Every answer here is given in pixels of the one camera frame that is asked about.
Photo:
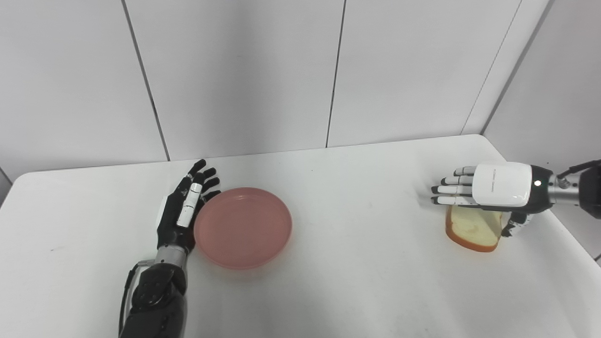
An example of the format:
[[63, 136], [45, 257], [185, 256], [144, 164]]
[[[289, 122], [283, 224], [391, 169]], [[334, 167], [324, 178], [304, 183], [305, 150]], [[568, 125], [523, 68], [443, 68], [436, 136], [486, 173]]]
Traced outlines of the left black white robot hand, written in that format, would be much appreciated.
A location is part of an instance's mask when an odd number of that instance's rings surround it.
[[[194, 222], [200, 210], [214, 197], [221, 194], [217, 189], [220, 179], [215, 168], [206, 168], [206, 160], [194, 163], [187, 175], [180, 180], [174, 191], [167, 196], [163, 212], [157, 226], [157, 248], [178, 246], [189, 254], [194, 246]], [[193, 208], [187, 225], [178, 225], [177, 221], [184, 208], [185, 199], [193, 184], [200, 184], [197, 203]]]

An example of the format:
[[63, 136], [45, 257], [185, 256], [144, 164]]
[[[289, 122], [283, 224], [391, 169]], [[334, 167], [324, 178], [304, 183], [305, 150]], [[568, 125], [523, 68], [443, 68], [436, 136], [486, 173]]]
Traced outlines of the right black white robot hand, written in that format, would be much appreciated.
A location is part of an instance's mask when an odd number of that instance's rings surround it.
[[452, 176], [432, 186], [435, 205], [509, 213], [501, 235], [511, 237], [535, 214], [552, 207], [549, 183], [553, 173], [518, 162], [483, 162], [455, 169]]

